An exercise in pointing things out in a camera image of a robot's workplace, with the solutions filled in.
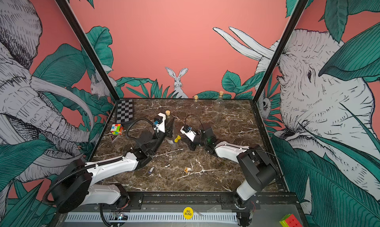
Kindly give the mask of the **glass bottle yellow price label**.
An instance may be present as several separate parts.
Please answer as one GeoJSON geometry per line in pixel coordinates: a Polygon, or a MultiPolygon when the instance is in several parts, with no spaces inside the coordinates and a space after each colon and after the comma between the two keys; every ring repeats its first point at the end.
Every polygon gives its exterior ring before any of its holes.
{"type": "Polygon", "coordinates": [[[165,120],[165,131],[166,131],[166,141],[173,147],[177,147],[177,137],[178,131],[175,127],[175,117],[171,115],[171,111],[165,111],[166,120],[165,120]]]}

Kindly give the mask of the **yellow blue price label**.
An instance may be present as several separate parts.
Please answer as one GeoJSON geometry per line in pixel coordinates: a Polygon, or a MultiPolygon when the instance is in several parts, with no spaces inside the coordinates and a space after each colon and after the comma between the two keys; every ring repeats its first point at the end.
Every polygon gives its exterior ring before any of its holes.
{"type": "Polygon", "coordinates": [[[178,143],[181,140],[181,136],[177,135],[174,139],[174,143],[178,143]]]}

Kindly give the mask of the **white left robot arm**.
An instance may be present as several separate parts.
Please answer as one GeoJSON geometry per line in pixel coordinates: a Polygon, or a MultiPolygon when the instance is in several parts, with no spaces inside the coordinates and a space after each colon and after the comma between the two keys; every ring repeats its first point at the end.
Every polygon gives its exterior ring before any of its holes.
{"type": "Polygon", "coordinates": [[[79,206],[101,204],[124,209],[131,205],[131,197],[122,184],[99,185],[98,183],[120,173],[132,172],[145,167],[158,151],[168,135],[173,133],[174,121],[166,121],[160,113],[152,123],[154,132],[143,132],[136,139],[135,147],[124,156],[98,162],[71,162],[50,185],[44,195],[52,195],[60,214],[73,211],[79,206]]]}

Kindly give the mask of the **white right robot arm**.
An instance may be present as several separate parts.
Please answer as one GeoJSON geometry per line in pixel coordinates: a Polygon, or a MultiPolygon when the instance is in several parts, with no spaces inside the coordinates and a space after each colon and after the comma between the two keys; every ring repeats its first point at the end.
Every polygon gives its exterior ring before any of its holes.
{"type": "Polygon", "coordinates": [[[262,191],[279,174],[268,153],[260,145],[241,146],[219,140],[211,126],[205,125],[200,130],[183,126],[181,133],[188,141],[189,149],[204,147],[205,151],[218,158],[238,163],[245,180],[234,193],[234,202],[239,208],[243,207],[252,196],[262,191]]]}

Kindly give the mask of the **glass bottle blue label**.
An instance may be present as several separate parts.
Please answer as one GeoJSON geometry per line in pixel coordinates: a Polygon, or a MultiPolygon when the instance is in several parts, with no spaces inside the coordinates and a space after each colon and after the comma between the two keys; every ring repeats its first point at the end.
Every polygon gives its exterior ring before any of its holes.
{"type": "Polygon", "coordinates": [[[215,111],[215,122],[219,122],[222,118],[223,110],[224,110],[224,100],[223,100],[224,92],[220,91],[218,98],[214,102],[213,109],[215,111]]]}

